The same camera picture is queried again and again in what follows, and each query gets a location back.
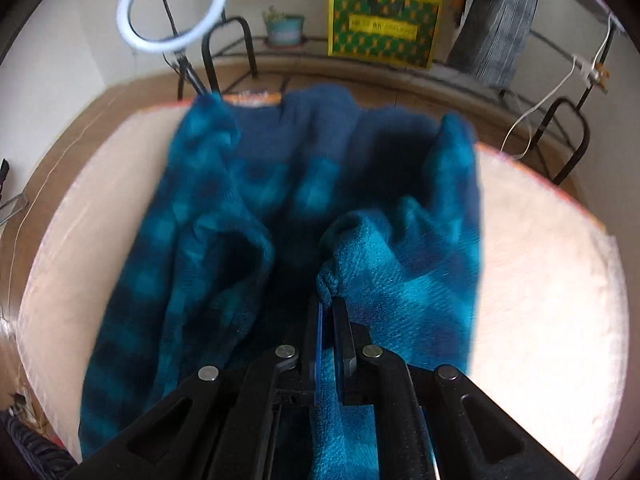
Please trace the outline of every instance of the teal flower pot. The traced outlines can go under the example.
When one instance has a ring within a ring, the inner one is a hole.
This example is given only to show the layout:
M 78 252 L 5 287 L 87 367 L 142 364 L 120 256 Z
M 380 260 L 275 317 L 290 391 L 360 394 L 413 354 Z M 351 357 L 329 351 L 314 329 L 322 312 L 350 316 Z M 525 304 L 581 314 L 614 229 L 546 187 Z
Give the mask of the teal flower pot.
M 283 20 L 267 23 L 270 46 L 294 46 L 302 43 L 304 16 L 287 15 Z

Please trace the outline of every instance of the potted plant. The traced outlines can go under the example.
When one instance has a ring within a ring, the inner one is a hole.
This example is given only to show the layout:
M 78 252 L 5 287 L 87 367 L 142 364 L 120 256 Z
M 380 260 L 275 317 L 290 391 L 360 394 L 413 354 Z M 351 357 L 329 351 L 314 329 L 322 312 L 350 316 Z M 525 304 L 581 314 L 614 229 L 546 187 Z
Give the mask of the potted plant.
M 278 12 L 274 6 L 262 12 L 267 27 L 269 46 L 296 46 L 302 43 L 302 25 L 305 17 Z

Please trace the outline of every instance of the green and yellow box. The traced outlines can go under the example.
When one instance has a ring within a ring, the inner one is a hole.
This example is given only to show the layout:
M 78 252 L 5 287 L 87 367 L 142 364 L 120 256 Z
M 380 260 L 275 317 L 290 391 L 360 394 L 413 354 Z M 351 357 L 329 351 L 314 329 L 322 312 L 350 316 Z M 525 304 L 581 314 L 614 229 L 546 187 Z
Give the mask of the green and yellow box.
M 428 68 L 442 0 L 329 0 L 329 56 Z

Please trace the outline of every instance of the striped gray textile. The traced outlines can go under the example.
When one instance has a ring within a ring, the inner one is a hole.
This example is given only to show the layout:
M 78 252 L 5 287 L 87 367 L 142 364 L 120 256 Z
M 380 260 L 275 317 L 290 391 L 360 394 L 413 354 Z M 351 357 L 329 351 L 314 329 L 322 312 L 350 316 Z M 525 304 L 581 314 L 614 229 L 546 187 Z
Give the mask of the striped gray textile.
M 447 64 L 491 88 L 508 88 L 538 0 L 473 0 Z

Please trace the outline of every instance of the brown floor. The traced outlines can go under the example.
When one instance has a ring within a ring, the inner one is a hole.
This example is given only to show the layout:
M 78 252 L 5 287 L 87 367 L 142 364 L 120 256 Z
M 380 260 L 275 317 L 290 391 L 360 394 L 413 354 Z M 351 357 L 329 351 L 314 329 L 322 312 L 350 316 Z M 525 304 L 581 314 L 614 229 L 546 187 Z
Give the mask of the brown floor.
M 234 90 L 279 90 L 283 76 L 271 74 L 270 70 L 280 70 L 289 74 L 287 91 L 304 88 L 316 82 L 335 82 L 328 77 L 331 75 L 350 77 L 357 82 L 345 82 L 344 85 L 351 90 L 356 101 L 364 107 L 404 106 L 435 118 L 441 117 L 452 109 L 458 110 L 475 125 L 479 140 L 496 148 L 500 148 L 512 120 L 504 113 L 488 110 L 485 105 L 451 96 L 450 92 L 444 93 L 433 88 L 416 86 L 414 78 L 405 73 L 393 74 L 364 66 L 351 67 L 328 60 L 260 60 L 259 67 L 262 72 L 265 72 L 264 74 L 257 80 L 247 78 Z M 243 62 L 218 67 L 220 87 L 225 89 L 246 70 L 247 67 Z M 32 202 L 51 168 L 68 149 L 62 162 L 52 171 L 46 186 L 31 208 L 28 220 L 20 229 L 15 245 L 10 295 L 8 277 L 18 227 L 24 214 L 12 219 L 0 238 L 0 304 L 4 307 L 4 316 L 9 324 L 13 324 L 17 318 L 31 264 L 49 221 L 79 171 L 114 129 L 133 112 L 140 108 L 175 101 L 176 85 L 177 77 L 169 73 L 108 89 L 80 114 L 44 156 L 25 187 L 25 193 Z M 391 89 L 385 89 L 382 86 L 388 86 Z M 187 87 L 185 96 L 193 97 L 193 89 Z M 81 140 L 70 148 L 69 146 L 80 135 L 82 135 Z M 524 149 L 527 142 L 522 135 L 520 131 L 518 135 L 512 136 L 513 139 L 507 146 L 508 152 L 519 153 Z M 563 164 L 562 158 L 548 144 L 542 144 L 541 148 L 550 170 L 556 172 Z M 523 162 L 535 171 L 542 172 L 540 162 L 532 154 L 527 155 Z M 577 189 L 570 177 L 562 188 L 569 195 L 579 199 Z M 2 327 L 0 327 L 0 408 L 7 405 L 10 400 L 7 392 L 16 390 L 28 392 L 24 371 L 20 366 L 15 347 L 15 339 L 12 336 L 4 336 L 1 329 Z

